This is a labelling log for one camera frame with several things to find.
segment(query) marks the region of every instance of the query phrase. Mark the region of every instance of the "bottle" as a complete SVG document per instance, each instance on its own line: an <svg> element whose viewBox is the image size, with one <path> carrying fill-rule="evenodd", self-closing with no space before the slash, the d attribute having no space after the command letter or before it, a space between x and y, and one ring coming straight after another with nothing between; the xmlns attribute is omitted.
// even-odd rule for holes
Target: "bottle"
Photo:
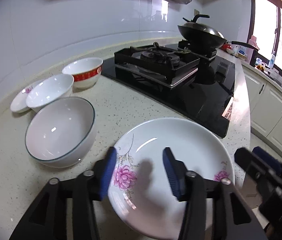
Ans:
<svg viewBox="0 0 282 240"><path fill-rule="evenodd" d="M275 51L273 51L272 57L270 59L270 62L268 63L268 67L272 69L274 67L274 61L275 61Z"/></svg>
<svg viewBox="0 0 282 240"><path fill-rule="evenodd" d="M259 57L257 57L256 62L255 62L255 66L260 65L260 64L262 64L262 60Z"/></svg>
<svg viewBox="0 0 282 240"><path fill-rule="evenodd" d="M254 47L256 47L257 49L259 49L259 47L256 44L256 37L252 35L251 39L249 39L248 42L250 45L253 45ZM253 55L254 49L250 49L247 48L246 49L246 62L250 63L252 55Z"/></svg>

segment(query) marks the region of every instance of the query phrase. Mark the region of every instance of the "window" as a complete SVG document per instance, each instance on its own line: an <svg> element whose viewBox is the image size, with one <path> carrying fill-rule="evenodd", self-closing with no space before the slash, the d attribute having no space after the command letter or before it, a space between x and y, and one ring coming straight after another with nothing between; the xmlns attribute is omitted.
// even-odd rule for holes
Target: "window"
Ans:
<svg viewBox="0 0 282 240"><path fill-rule="evenodd" d="M282 2L280 0L251 0L251 21L248 40L257 37L259 58L268 64L276 52L274 67L282 76Z"/></svg>

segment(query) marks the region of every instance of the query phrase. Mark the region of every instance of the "soap bottle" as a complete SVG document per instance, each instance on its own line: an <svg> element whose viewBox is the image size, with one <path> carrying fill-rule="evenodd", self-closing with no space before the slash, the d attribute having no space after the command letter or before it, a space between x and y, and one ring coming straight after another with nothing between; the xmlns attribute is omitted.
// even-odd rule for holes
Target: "soap bottle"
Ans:
<svg viewBox="0 0 282 240"><path fill-rule="evenodd" d="M274 67L274 61L275 61L275 51L273 51L270 62L268 63L268 68L272 69Z"/></svg>

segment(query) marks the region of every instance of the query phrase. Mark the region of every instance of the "white plate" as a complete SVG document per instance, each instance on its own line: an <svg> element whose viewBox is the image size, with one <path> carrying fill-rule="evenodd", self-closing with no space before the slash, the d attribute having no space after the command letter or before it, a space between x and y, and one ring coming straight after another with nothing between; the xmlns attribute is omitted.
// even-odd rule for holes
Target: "white plate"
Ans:
<svg viewBox="0 0 282 240"><path fill-rule="evenodd" d="M108 190L113 209L127 225L146 236L177 239L186 203L172 194L162 161L165 147L206 179L228 177L234 182L234 169L221 141L189 120L154 119L118 140L116 169ZM212 222L211 203L207 205L207 223Z"/></svg>
<svg viewBox="0 0 282 240"><path fill-rule="evenodd" d="M11 102L10 110L14 113L23 113L29 110L30 108L26 105L27 96L31 92L31 90L33 90L33 88L35 88L42 81L43 79L35 81L30 86L27 86L22 91L20 91L19 94Z"/></svg>

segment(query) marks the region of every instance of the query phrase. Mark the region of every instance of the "backsplash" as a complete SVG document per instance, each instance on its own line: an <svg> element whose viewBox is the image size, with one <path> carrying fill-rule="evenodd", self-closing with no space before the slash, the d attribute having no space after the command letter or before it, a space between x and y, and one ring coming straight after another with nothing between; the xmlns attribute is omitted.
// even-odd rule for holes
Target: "backsplash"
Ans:
<svg viewBox="0 0 282 240"><path fill-rule="evenodd" d="M0 0L0 100L51 65L127 41L180 37L202 1Z"/></svg>

